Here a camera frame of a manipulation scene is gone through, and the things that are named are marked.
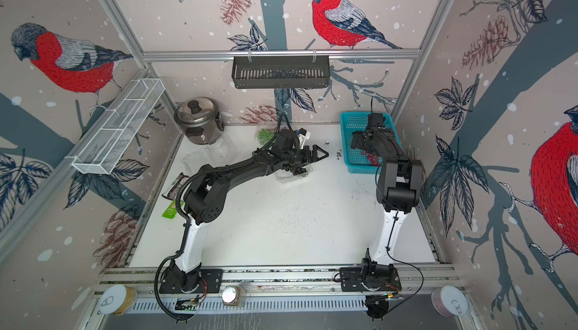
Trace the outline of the teal plastic basket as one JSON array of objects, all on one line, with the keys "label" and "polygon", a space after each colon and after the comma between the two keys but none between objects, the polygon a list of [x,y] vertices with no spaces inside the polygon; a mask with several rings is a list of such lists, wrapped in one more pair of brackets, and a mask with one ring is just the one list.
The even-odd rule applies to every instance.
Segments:
[{"label": "teal plastic basket", "polygon": [[353,133],[366,130],[369,115],[370,112],[366,111],[349,111],[340,114],[343,159],[348,172],[351,174],[374,175],[381,164],[381,158],[377,155],[352,148]]}]

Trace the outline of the green grape bunch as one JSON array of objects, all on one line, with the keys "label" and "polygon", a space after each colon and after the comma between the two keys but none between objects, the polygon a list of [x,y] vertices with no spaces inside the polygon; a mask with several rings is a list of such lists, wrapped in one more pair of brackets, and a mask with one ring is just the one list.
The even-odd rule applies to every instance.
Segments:
[{"label": "green grape bunch", "polygon": [[275,136],[275,131],[269,128],[262,128],[257,132],[256,139],[260,146],[264,146]]}]

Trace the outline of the pink red grape bunch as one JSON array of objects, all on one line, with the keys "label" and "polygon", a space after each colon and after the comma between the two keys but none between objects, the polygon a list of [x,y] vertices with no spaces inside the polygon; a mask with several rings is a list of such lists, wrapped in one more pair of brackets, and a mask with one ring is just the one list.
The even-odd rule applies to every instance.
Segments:
[{"label": "pink red grape bunch", "polygon": [[373,167],[378,167],[380,164],[380,157],[378,155],[374,155],[371,153],[365,153],[365,156],[367,158],[367,161],[370,163],[371,166]]}]

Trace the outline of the black grape bunch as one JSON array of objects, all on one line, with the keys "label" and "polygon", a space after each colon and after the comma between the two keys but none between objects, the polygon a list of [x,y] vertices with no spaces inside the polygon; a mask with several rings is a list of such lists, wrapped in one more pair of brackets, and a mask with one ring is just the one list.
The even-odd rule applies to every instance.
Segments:
[{"label": "black grape bunch", "polygon": [[307,173],[308,164],[293,164],[288,170],[293,176],[300,176]]}]

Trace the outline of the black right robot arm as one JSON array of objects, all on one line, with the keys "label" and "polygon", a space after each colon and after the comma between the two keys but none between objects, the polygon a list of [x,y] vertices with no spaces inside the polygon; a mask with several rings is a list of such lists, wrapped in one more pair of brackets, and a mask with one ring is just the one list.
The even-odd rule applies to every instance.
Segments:
[{"label": "black right robot arm", "polygon": [[423,166],[405,154],[382,113],[368,115],[367,128],[353,133],[351,148],[381,160],[375,184],[376,200],[384,209],[382,229],[361,261],[361,281],[371,291],[400,290],[394,247],[403,221],[418,204]]}]

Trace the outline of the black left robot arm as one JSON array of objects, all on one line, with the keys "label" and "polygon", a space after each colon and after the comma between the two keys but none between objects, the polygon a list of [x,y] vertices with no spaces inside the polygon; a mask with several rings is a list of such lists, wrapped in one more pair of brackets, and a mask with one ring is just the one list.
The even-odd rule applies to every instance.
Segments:
[{"label": "black left robot arm", "polygon": [[154,277],[156,294],[191,293],[202,286],[208,289],[201,275],[202,251],[208,224],[223,212],[230,190],[277,171],[295,176],[306,173],[306,167],[329,157],[318,145],[308,146],[310,132],[282,128],[281,116],[271,139],[252,152],[247,160],[213,167],[204,165],[187,179],[175,197],[177,214],[185,219],[181,245],[175,254],[166,257]]}]

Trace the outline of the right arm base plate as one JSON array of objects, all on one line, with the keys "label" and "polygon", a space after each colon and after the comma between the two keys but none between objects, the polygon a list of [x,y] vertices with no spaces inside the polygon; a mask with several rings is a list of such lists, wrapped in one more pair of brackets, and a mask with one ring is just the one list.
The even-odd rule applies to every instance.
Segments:
[{"label": "right arm base plate", "polygon": [[359,267],[339,269],[340,286],[343,292],[400,292],[402,285],[397,268],[393,264],[378,264],[372,270]]}]

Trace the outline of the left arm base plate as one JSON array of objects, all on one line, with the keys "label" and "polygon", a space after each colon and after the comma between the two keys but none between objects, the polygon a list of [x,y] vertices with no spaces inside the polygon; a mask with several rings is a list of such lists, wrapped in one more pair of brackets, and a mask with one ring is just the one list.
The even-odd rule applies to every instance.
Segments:
[{"label": "left arm base plate", "polygon": [[184,273],[169,267],[161,273],[160,294],[216,294],[219,293],[224,271],[220,268],[196,268]]}]

